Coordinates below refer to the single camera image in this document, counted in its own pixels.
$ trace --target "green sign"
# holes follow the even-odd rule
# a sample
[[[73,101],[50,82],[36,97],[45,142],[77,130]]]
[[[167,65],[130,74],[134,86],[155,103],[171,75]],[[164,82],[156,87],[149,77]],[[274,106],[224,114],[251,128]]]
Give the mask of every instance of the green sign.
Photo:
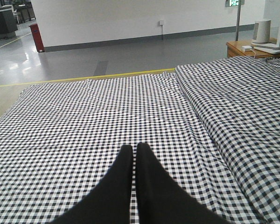
[[[226,0],[225,7],[231,7],[231,6],[238,6],[238,0]]]

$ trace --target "bedside table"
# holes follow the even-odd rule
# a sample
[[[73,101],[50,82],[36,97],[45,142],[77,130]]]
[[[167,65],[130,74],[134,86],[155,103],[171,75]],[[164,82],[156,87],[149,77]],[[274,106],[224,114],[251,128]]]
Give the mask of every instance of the bedside table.
[[[235,57],[235,56],[250,56],[254,57],[253,51],[242,51],[242,46],[252,46],[252,40],[243,40],[243,41],[229,41],[226,43],[227,45],[227,57]],[[276,42],[276,39],[271,38],[270,42]],[[263,58],[263,57],[280,57],[280,54],[272,55],[270,53],[254,50],[256,52],[255,58]]]

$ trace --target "black and white gingham fabric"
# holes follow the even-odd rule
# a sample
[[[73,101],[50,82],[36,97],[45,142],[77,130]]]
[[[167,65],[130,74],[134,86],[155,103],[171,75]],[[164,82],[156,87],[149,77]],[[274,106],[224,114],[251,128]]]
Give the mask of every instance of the black and white gingham fabric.
[[[91,191],[121,145],[139,142],[210,210],[232,223],[265,223],[175,73],[27,88],[0,119],[0,223],[53,220]],[[133,187],[131,223],[136,211]]]
[[[280,224],[280,59],[235,57],[176,72],[246,198]]]

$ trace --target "red object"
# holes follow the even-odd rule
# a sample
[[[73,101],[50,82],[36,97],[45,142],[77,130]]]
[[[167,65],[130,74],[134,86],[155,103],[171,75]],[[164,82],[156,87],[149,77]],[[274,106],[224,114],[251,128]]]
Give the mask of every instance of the red object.
[[[42,43],[42,37],[41,37],[41,33],[39,32],[37,23],[30,25],[30,29],[31,29],[31,33],[32,33],[32,36],[34,39],[36,50],[38,52],[44,52],[45,48]]]

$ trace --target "gray baseboard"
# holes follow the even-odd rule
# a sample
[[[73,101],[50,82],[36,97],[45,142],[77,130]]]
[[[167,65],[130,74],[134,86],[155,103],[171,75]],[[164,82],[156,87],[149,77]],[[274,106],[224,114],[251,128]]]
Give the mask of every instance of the gray baseboard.
[[[254,24],[249,24],[249,25],[240,26],[239,30],[247,31],[247,30],[253,30],[253,28],[254,28]],[[189,32],[175,33],[175,34],[166,34],[166,35],[164,35],[164,39],[204,36],[204,35],[223,34],[223,33],[232,33],[232,32],[235,32],[235,26],[234,27],[216,28],[216,29],[198,30],[198,31],[189,31]],[[50,47],[45,47],[45,52],[105,47],[105,46],[112,46],[112,45],[118,45],[118,44],[160,40],[161,38],[162,38],[161,35],[156,35],[156,36],[144,36],[144,37],[136,37],[136,38],[128,38],[128,39],[112,40],[112,41],[99,41],[99,42],[90,42],[90,43],[78,43],[78,44],[50,46]]]

